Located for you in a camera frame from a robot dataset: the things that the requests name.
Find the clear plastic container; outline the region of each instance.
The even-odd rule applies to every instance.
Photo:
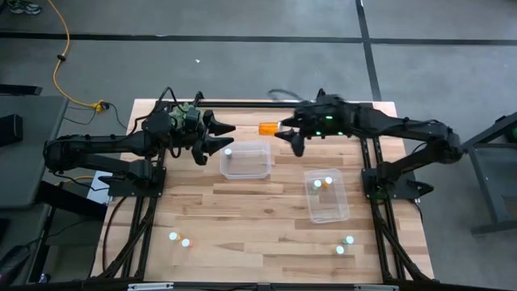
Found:
[[[271,149],[266,142],[233,142],[221,150],[221,173],[228,179],[264,179],[270,172]]]
[[[306,171],[305,194],[312,222],[345,221],[349,218],[347,194],[339,170]]]

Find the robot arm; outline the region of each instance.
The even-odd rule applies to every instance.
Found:
[[[211,110],[200,111],[191,105],[176,107],[176,112],[153,110],[142,122],[142,130],[128,136],[69,135],[48,141],[44,147],[45,166],[51,172],[62,172],[77,167],[108,171],[132,181],[152,183],[155,171],[150,159],[161,148],[190,149],[195,162],[205,165],[208,157],[233,142],[231,137],[212,137],[235,130],[235,126],[218,122]],[[144,160],[125,162],[97,154],[133,153]]]
[[[301,102],[292,117],[281,121],[283,126],[298,128],[295,132],[276,133],[289,141],[297,157],[305,148],[305,138],[328,136],[401,137],[427,143],[425,149],[396,162],[382,162],[377,166],[380,182],[398,179],[401,175],[433,162],[452,163],[460,160],[460,138],[451,128],[437,120],[418,121],[396,118],[382,111],[358,103],[348,103],[338,95],[327,95],[320,89],[316,102]]]

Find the wire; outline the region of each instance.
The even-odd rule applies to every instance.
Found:
[[[267,96],[269,96],[269,98],[271,98],[275,101],[280,101],[280,98],[276,97],[274,93],[284,94],[287,96],[291,96],[298,101],[304,101],[297,93],[288,91],[288,90],[284,90],[284,89],[271,89],[267,92]]]
[[[178,106],[178,109],[181,111],[181,112],[184,112],[186,113],[178,104],[178,100],[176,100],[176,96],[174,96],[174,92],[172,91],[172,89],[168,86],[167,88],[165,88],[165,90],[162,92],[162,94],[160,95],[160,97],[158,98],[158,100],[156,101],[156,103],[154,104],[154,107],[153,109],[151,109],[151,111],[149,112],[148,115],[146,116],[140,116],[138,118],[135,119],[135,122],[134,122],[134,125],[131,129],[131,132],[124,138],[122,138],[121,140],[118,140],[116,143],[119,143],[121,141],[125,141],[127,140],[128,138],[130,138],[134,133],[135,131],[137,130],[137,126],[138,126],[138,121],[140,120],[144,120],[146,119],[147,117],[151,116],[151,114],[155,113],[156,110],[158,109],[158,105],[160,104],[160,102],[163,100],[163,97],[165,97],[165,94],[167,93],[167,91],[170,91],[170,93],[172,94],[172,98],[174,99],[174,101],[176,102],[176,105]]]
[[[423,221],[422,210],[420,209],[420,206],[418,205],[418,203],[416,203],[414,200],[411,200],[411,199],[409,199],[409,201],[410,201],[414,206],[416,206],[416,208],[418,209],[418,212],[420,213],[420,220],[421,220],[421,221]]]
[[[183,112],[183,113],[187,113],[186,111],[184,111],[180,106],[179,106],[179,103],[178,103],[178,100],[176,99],[176,96],[174,95],[174,92],[172,91],[172,88],[170,88],[169,86],[167,86],[167,88],[165,88],[165,90],[162,92],[162,94],[160,95],[160,98],[158,99],[157,101],[157,104],[160,103],[163,99],[163,96],[165,96],[165,94],[167,94],[167,91],[170,91],[170,94],[172,95],[172,99],[174,100],[174,103],[176,104],[176,107],[178,107],[178,109]]]
[[[50,4],[50,6],[54,9],[54,11],[56,11],[57,16],[59,16],[61,23],[63,23],[63,27],[65,28],[65,32],[66,32],[66,46],[65,46],[65,49],[63,50],[63,52],[60,55],[57,55],[57,63],[56,63],[56,67],[54,68],[54,73],[53,73],[54,86],[63,96],[68,98],[68,100],[70,100],[71,102],[78,104],[78,105],[82,105],[84,107],[93,108],[97,112],[102,112],[103,111],[103,106],[101,105],[102,100],[98,101],[97,103],[84,103],[82,101],[78,101],[78,100],[70,97],[68,94],[66,94],[66,92],[64,92],[63,89],[61,89],[61,87],[57,83],[57,71],[61,67],[61,63],[66,60],[66,54],[70,47],[70,32],[68,30],[68,25],[66,25],[65,19],[63,18],[63,16],[61,15],[61,13],[57,9],[57,7],[54,5],[52,0],[48,0],[48,4]]]
[[[95,189],[95,188],[91,187],[90,185],[86,185],[86,184],[84,184],[84,183],[79,183],[79,182],[78,182],[78,181],[76,181],[74,178],[70,178],[69,176],[65,176],[65,175],[59,175],[59,174],[57,174],[56,172],[53,172],[53,175],[55,175],[56,177],[69,179],[71,182],[74,182],[74,183],[76,183],[77,185],[81,185],[81,186],[83,186],[83,187],[88,187],[89,189],[91,189],[91,191],[94,191],[94,192],[109,189],[109,187],[100,188],[100,189]]]
[[[411,154],[414,154],[414,152],[416,152],[421,146],[426,145],[426,144],[427,144],[427,141],[421,143],[420,145],[417,145],[417,147],[414,148],[414,150],[411,152]]]
[[[67,121],[70,121],[72,123],[75,123],[75,124],[80,124],[80,125],[89,125],[91,123],[91,121],[95,118],[95,115],[97,114],[97,111],[94,110],[94,115],[91,116],[90,120],[88,120],[87,123],[82,123],[82,122],[79,122],[79,121],[75,121],[75,120],[71,120],[70,118],[66,118],[66,117],[63,117],[64,120],[67,120]]]
[[[69,226],[65,226],[65,227],[63,227],[61,230],[57,231],[57,232],[56,232],[56,233],[54,233],[54,234],[49,234],[49,235],[47,235],[46,237],[44,236],[44,237],[42,237],[42,238],[37,238],[37,239],[31,240],[30,242],[28,242],[28,243],[25,245],[25,247],[29,247],[29,246],[30,246],[30,245],[32,245],[33,243],[37,243],[37,242],[39,242],[40,240],[43,240],[43,238],[51,238],[51,237],[55,237],[55,236],[57,236],[57,235],[59,235],[59,234],[63,233],[65,230],[67,230],[67,229],[69,229],[69,228],[71,228],[71,227],[74,227],[74,226],[77,226],[77,225],[80,225],[80,224],[82,224],[82,223],[84,223],[84,222],[89,222],[89,221],[95,221],[95,219],[86,219],[86,220],[83,220],[83,221],[78,221],[78,222],[72,223],[72,224],[71,224],[71,225],[69,225]]]
[[[74,178],[74,180],[79,180],[79,179],[94,179],[94,176],[78,176],[78,177]],[[72,182],[72,180],[67,179],[65,181],[57,182],[54,185],[59,186],[60,183],[68,183],[68,182]]]
[[[115,116],[116,116],[116,120],[119,122],[120,126],[122,126],[123,128],[125,129],[128,129],[127,126],[125,126],[122,121],[120,121],[120,118],[119,118],[119,110],[118,108],[115,106],[115,104],[111,103],[111,102],[104,102],[105,104],[108,104],[110,106],[113,106],[113,108],[115,109]]]
[[[103,272],[106,271],[106,241],[107,241],[107,233],[110,231],[111,223],[113,222],[113,217],[115,217],[115,213],[119,210],[119,207],[126,200],[127,197],[123,197],[120,201],[115,205],[113,212],[110,215],[110,219],[108,219],[106,224],[106,230],[104,231],[104,239],[103,239]]]

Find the wooden table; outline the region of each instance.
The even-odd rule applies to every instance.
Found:
[[[130,126],[136,117],[149,113],[154,102],[135,100]],[[373,105],[391,116],[397,114],[394,103]],[[235,141],[270,143],[271,175],[261,180],[228,180],[220,173],[219,153],[204,167],[194,163],[189,151],[183,151],[178,159],[167,153],[166,185],[154,218],[145,280],[382,282],[372,213],[360,182],[364,165],[359,139],[314,138],[306,142],[304,157],[297,158],[287,142],[258,135],[259,122],[282,120],[292,114],[292,109],[216,108],[214,113],[219,121],[237,126],[228,134]],[[386,161],[406,155],[399,138],[382,137],[380,143]],[[122,154],[121,158],[131,161],[137,157]],[[371,156],[371,160],[374,167],[375,158]],[[303,174],[326,168],[343,173],[350,218],[313,224]],[[117,201],[110,204],[105,225]],[[134,199],[127,199],[115,215],[107,241],[108,263],[128,239],[134,203]],[[421,270],[433,277],[418,210],[401,200],[393,202],[393,209],[402,246]],[[190,238],[193,246],[183,248],[170,241],[171,231]],[[347,235],[354,236],[354,245],[345,255],[335,255],[335,247]],[[103,233],[93,275],[101,271],[102,237]],[[133,269],[140,247],[138,244],[133,256]],[[387,253],[395,274],[390,247]]]

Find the gray floor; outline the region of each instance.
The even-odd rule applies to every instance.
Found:
[[[363,2],[372,37],[517,39],[515,1]],[[56,4],[76,33],[361,35],[352,0],[156,0],[151,6],[143,0],[56,0]],[[46,2],[42,5],[44,11],[37,17],[0,15],[0,30],[61,33],[57,16]],[[0,39],[0,82],[38,85],[44,88],[42,95],[57,94],[52,71],[64,45],[61,40]],[[515,49],[372,46],[382,99],[394,101],[399,116],[445,122],[462,139],[517,108]],[[190,98],[199,90],[208,98],[266,98],[267,90],[282,87],[312,99],[324,87],[349,100],[372,100],[361,44],[78,40],[72,43],[59,81],[79,99],[115,103],[123,122],[134,99],[156,98],[168,85],[178,96]],[[67,112],[83,121],[88,114]],[[114,112],[97,116],[86,127],[65,122],[61,130],[63,134],[123,132]],[[408,151],[415,146],[406,143]],[[469,158],[454,165],[431,165],[416,174],[435,185],[435,191],[422,199],[422,211],[436,278],[517,289],[517,231],[477,238],[470,234],[472,227],[489,223],[490,218]]]

